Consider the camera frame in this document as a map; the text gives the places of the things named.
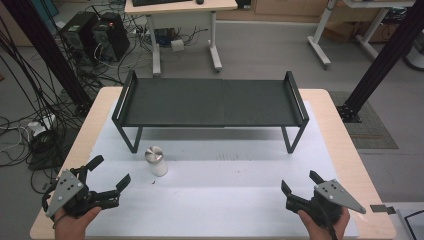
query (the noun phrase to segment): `black metal pole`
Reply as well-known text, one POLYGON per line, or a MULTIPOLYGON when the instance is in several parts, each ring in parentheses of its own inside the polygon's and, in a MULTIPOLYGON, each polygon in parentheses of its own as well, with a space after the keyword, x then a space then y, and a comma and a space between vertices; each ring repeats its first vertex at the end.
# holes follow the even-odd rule
POLYGON ((92 101, 60 52, 32 1, 2 0, 2 3, 72 99, 78 113, 86 116, 92 101))
POLYGON ((358 119, 362 106, 423 29, 424 0, 417 0, 352 94, 343 106, 337 107, 343 122, 355 122, 358 119))

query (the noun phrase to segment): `computer tower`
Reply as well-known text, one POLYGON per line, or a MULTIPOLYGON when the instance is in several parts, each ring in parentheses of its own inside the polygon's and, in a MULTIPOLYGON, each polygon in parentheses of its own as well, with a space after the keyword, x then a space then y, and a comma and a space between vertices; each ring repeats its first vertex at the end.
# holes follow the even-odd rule
POLYGON ((79 12, 61 30, 72 57, 78 65, 92 65, 96 41, 91 29, 98 22, 96 13, 79 12))
POLYGON ((92 31, 96 42, 102 47, 101 58, 119 62, 130 46, 121 16, 110 12, 103 14, 92 31))

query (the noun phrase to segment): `human hand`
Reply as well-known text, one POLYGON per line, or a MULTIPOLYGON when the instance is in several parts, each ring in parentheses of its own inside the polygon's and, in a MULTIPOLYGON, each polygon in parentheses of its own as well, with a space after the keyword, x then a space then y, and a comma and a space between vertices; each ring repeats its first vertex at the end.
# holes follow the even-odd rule
POLYGON ((56 240, 83 240, 85 229, 102 210, 100 207, 92 208, 80 218, 74 218, 66 214, 61 208, 54 216, 56 240))
MULTIPOLYGON (((303 224, 305 224, 306 229, 308 230, 310 240, 331 240, 330 233, 327 229, 318 226, 314 220, 302 210, 297 212, 303 224)), ((336 231, 336 236, 338 240, 342 240, 346 226, 349 222, 350 214, 347 208, 342 207, 342 215, 340 219, 333 225, 334 230, 336 231)))

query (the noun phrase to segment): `metal bracket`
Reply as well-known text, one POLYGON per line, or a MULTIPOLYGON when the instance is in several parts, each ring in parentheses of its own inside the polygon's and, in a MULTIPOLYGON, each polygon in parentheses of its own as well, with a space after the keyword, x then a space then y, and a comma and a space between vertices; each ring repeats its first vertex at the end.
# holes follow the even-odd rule
POLYGON ((62 171, 49 208, 47 217, 52 217, 61 207, 73 198, 85 185, 78 180, 68 169, 62 171))
POLYGON ((362 214, 367 212, 336 179, 315 185, 315 191, 332 203, 350 208, 362 214))

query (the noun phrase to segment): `electronic device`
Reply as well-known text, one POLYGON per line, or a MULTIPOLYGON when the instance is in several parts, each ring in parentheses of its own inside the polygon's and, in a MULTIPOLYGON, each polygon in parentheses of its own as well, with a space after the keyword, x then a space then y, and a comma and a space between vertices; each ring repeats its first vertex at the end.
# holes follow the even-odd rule
POLYGON ((163 4, 163 3, 174 3, 174 2, 187 2, 187 1, 193 1, 193 0, 132 0, 133 6, 147 6, 147 5, 156 5, 156 4, 163 4))
POLYGON ((92 31, 96 42, 101 46, 101 57, 107 61, 119 62, 130 46, 121 16, 112 12, 104 13, 92 31))
POLYGON ((89 187, 86 185, 88 170, 93 171, 103 160, 103 156, 98 155, 86 166, 63 170, 60 178, 43 195, 41 204, 46 216, 54 220, 54 214, 62 207, 66 214, 73 217, 82 216, 94 207, 102 209, 118 207, 121 192, 131 182, 129 174, 116 185, 116 190, 97 193, 89 191, 89 187), (53 191, 54 195, 49 205, 47 200, 53 191))
POLYGON ((310 201, 293 195, 284 180, 281 181, 281 190, 287 196, 286 209, 297 214, 299 210, 305 211, 314 222, 327 228, 333 235, 335 224, 342 213, 342 207, 347 207, 362 214, 366 213, 362 207, 342 185, 336 180, 324 181, 316 172, 310 171, 309 177, 317 184, 314 187, 314 196, 310 201))
POLYGON ((78 65, 92 65, 96 41, 91 29, 98 18, 94 12, 77 13, 61 30, 60 34, 78 65))

